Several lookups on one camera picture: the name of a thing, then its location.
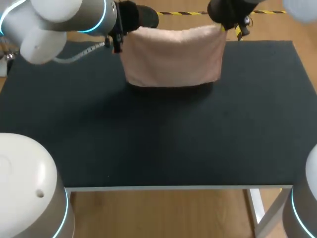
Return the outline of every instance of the glowing blue ring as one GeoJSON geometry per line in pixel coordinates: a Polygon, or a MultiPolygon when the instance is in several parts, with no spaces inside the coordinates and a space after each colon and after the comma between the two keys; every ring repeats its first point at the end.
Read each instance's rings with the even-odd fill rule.
{"type": "Polygon", "coordinates": [[[58,234],[60,233],[61,229],[63,228],[64,226],[64,223],[66,221],[66,216],[67,216],[67,212],[68,212],[68,196],[67,196],[67,191],[65,189],[65,193],[66,193],[66,211],[65,211],[65,215],[64,215],[64,218],[63,218],[63,221],[61,222],[57,232],[55,233],[55,235],[53,236],[53,238],[56,238],[58,236],[58,234]]]}
{"type": "Polygon", "coordinates": [[[299,218],[299,216],[298,216],[298,214],[297,214],[297,211],[296,211],[296,209],[295,209],[295,204],[294,204],[293,191],[294,191],[294,189],[292,189],[292,206],[293,206],[293,210],[294,210],[295,216],[296,216],[296,218],[297,218],[299,224],[301,224],[301,226],[302,226],[302,228],[304,229],[304,231],[306,231],[306,233],[307,233],[311,238],[315,238],[315,236],[313,236],[313,234],[310,233],[310,232],[308,231],[308,229],[304,226],[304,224],[302,223],[301,219],[299,218]]]}
{"type": "Polygon", "coordinates": [[[86,30],[86,31],[78,31],[78,32],[81,32],[81,33],[88,33],[88,32],[91,32],[93,30],[96,30],[100,24],[103,22],[105,16],[106,16],[106,0],[104,0],[104,4],[105,4],[105,7],[104,7],[104,13],[103,13],[103,16],[101,17],[100,21],[98,22],[98,24],[96,26],[94,26],[93,28],[89,29],[89,30],[86,30]]]}
{"type": "Polygon", "coordinates": [[[20,0],[20,1],[17,1],[15,2],[14,4],[12,4],[10,7],[8,7],[4,13],[2,14],[1,18],[0,18],[0,33],[2,35],[4,35],[4,33],[2,32],[2,24],[3,24],[3,21],[5,19],[5,17],[9,14],[9,12],[11,12],[13,9],[15,9],[17,6],[20,6],[22,3],[24,3],[26,0],[20,0]]]}

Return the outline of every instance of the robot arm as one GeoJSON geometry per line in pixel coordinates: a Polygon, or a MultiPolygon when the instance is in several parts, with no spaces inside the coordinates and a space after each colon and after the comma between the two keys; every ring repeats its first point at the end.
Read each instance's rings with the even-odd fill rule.
{"type": "MultiPolygon", "coordinates": [[[[221,23],[225,30],[240,26],[242,36],[248,35],[246,17],[264,0],[211,0],[208,4],[208,14],[217,23],[221,23]]],[[[316,0],[283,0],[287,12],[296,20],[309,23],[317,20],[316,0]]]]}
{"type": "Polygon", "coordinates": [[[33,64],[55,58],[66,44],[67,31],[110,35],[115,52],[120,52],[123,35],[140,26],[138,9],[131,1],[7,0],[1,4],[0,33],[33,64]]]}

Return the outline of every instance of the black mat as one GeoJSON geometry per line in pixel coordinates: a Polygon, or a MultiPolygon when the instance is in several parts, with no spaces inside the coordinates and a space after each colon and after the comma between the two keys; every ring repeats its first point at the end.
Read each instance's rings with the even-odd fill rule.
{"type": "Polygon", "coordinates": [[[317,96],[291,42],[230,42],[221,80],[191,90],[133,90],[105,49],[19,58],[0,132],[43,144],[67,187],[291,184],[317,143],[317,96]]]}

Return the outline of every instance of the cloth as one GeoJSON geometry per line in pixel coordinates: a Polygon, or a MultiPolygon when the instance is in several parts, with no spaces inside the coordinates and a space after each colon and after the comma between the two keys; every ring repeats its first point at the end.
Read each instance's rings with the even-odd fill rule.
{"type": "Polygon", "coordinates": [[[120,54],[127,81],[140,87],[183,87],[220,78],[226,32],[218,25],[183,31],[140,27],[120,54]]]}

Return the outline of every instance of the cable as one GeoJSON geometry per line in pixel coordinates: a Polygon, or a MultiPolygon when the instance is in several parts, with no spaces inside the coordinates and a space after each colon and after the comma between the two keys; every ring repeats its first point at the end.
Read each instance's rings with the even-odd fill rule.
{"type": "Polygon", "coordinates": [[[82,57],[88,55],[89,53],[95,51],[96,49],[105,46],[104,42],[100,42],[97,43],[93,46],[88,47],[87,49],[85,49],[84,51],[80,52],[79,54],[68,58],[68,59],[60,59],[60,58],[54,58],[53,61],[57,62],[57,63],[74,63],[76,61],[78,61],[79,59],[81,59],[82,57]]]}

